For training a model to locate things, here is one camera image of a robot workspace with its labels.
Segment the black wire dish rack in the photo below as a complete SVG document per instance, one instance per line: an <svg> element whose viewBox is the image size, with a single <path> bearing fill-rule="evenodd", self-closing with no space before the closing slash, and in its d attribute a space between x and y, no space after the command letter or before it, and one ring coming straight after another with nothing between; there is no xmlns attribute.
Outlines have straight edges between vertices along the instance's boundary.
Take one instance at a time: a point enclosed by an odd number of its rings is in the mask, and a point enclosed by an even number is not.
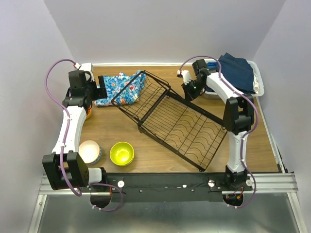
<svg viewBox="0 0 311 233"><path fill-rule="evenodd" d="M139 101L114 106L137 124L140 133L205 171L227 134L222 119L185 101L167 81L146 70L141 73L146 79Z"/></svg>

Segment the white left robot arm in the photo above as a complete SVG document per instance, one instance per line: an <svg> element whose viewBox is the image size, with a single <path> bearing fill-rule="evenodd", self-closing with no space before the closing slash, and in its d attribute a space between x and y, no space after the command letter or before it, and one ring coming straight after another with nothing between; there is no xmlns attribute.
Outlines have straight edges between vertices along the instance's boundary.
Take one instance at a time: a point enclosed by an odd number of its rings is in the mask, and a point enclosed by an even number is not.
<svg viewBox="0 0 311 233"><path fill-rule="evenodd" d="M96 85L93 68L81 67L69 72L70 87L62 101L63 122L51 154L44 155L42 164L53 190L82 188L91 185L96 191L107 188L106 171L102 167L88 168L79 154L79 142L87 112L92 102L107 93L103 79Z"/></svg>

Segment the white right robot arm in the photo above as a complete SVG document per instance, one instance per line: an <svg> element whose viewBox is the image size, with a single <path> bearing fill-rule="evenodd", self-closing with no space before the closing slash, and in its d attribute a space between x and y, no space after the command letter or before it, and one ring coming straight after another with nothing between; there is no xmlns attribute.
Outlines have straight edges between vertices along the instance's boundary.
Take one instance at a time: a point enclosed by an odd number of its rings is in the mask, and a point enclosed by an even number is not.
<svg viewBox="0 0 311 233"><path fill-rule="evenodd" d="M196 99L206 87L211 88L225 103L223 124L229 132L229 160L225 167L224 186L235 190L246 182L251 172L246 165L246 144L248 135L259 123L259 113L252 95L246 95L236 89L222 72L222 65L217 62L218 70L211 73L204 59L192 64L196 79L189 71L180 66L177 76L183 79L182 88L186 101Z"/></svg>

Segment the yellow-orange bowl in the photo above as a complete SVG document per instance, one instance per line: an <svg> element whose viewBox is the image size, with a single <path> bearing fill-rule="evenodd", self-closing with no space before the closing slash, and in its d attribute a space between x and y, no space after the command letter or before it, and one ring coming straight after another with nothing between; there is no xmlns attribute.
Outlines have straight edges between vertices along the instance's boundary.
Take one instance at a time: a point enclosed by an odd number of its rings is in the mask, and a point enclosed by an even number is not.
<svg viewBox="0 0 311 233"><path fill-rule="evenodd" d="M92 108L89 107L88 112L87 112L87 115L86 115L86 120L90 118L91 113L92 113Z"/></svg>

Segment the white plastic basket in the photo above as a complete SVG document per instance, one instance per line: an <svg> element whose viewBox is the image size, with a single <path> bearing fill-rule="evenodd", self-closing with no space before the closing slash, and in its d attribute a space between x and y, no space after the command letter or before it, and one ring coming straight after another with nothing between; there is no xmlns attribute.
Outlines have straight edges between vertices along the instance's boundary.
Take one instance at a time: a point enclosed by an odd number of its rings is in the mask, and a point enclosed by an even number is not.
<svg viewBox="0 0 311 233"><path fill-rule="evenodd" d="M251 60L247 60L247 62L253 69L253 73L254 73L253 89L255 93L252 95L254 97L261 97L264 95L264 84L261 78L259 68L255 62ZM215 92L208 92L208 91L205 91L205 93L203 94L203 97L209 100L220 100L221 99Z"/></svg>

